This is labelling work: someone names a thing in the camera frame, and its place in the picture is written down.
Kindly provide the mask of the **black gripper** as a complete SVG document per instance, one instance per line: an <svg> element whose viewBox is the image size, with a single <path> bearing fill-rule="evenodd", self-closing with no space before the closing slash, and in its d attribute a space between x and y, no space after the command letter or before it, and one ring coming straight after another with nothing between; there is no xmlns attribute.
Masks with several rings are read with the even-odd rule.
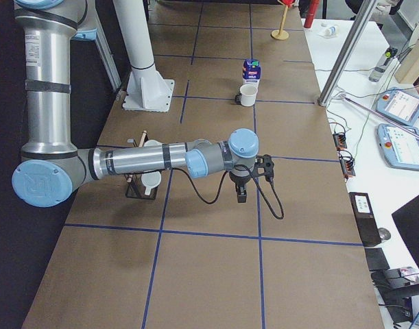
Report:
<svg viewBox="0 0 419 329"><path fill-rule="evenodd" d="M229 172L229 177L235 183L237 202L246 203L246 184L251 179L250 168L245 165L235 165L232 171Z"/></svg>

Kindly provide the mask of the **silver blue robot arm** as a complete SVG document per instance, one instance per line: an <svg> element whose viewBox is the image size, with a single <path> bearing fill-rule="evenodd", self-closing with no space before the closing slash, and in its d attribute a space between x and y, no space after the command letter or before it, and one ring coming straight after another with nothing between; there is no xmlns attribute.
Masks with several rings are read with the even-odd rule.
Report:
<svg viewBox="0 0 419 329"><path fill-rule="evenodd" d="M204 139L124 149L78 149L71 142L70 42L95 35L94 1L16 1L16 22L25 32L29 140L12 174L15 193L36 207L65 201L82 185L107 175L180 169L190 179L222 172L235 183L237 199L255 180L260 160L257 135L235 130L227 141Z"/></svg>

